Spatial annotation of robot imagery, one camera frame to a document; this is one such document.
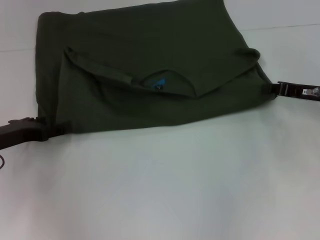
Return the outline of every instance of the dark green fabric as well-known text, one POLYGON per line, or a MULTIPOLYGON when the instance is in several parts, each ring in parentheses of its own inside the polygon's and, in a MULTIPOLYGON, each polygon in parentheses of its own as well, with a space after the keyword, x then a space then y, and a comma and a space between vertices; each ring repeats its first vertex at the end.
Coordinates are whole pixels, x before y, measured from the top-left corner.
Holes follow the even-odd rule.
POLYGON ((74 133, 172 126, 259 106, 270 81, 223 0, 38 20, 38 115, 74 133))

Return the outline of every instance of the white background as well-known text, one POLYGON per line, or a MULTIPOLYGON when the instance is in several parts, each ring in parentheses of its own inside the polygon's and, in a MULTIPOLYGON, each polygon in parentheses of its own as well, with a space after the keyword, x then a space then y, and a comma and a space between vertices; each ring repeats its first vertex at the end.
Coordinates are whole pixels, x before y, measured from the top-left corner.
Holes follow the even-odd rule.
MULTIPOLYGON (((155 0, 0 0, 0 125, 34 117, 36 22, 155 0)), ((225 0, 277 81, 320 85, 319 0, 225 0)), ((320 103, 0 151, 1 240, 319 240, 320 103)))

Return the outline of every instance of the white table surface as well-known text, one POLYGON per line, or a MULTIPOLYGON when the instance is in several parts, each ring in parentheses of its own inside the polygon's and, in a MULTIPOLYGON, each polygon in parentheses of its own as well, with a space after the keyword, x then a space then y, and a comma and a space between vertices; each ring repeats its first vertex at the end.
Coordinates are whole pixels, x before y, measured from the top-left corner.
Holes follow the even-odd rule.
MULTIPOLYGON (((0 125, 36 116, 42 12, 152 0, 0 0, 0 125)), ((320 1, 226 0, 277 81, 320 84, 320 1)), ((1 240, 319 240, 320 103, 278 97, 177 127, 0 151, 1 240)))

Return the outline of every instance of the cable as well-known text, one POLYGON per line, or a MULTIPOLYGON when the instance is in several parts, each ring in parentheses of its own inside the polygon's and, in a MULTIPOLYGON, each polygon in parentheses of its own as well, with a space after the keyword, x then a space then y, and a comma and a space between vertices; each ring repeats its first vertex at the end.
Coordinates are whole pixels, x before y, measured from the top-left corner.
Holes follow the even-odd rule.
POLYGON ((0 155, 0 159, 2 160, 2 165, 0 166, 0 169, 3 168, 3 166, 5 165, 5 159, 0 155))

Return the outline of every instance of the green cloth bag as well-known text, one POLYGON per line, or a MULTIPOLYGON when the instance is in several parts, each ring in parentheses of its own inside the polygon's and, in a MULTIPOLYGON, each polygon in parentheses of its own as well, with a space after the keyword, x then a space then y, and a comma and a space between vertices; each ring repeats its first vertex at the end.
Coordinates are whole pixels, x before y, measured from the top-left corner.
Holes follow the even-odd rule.
POLYGON ((223 0, 43 13, 36 36, 39 117, 73 133, 173 126, 276 96, 223 0))

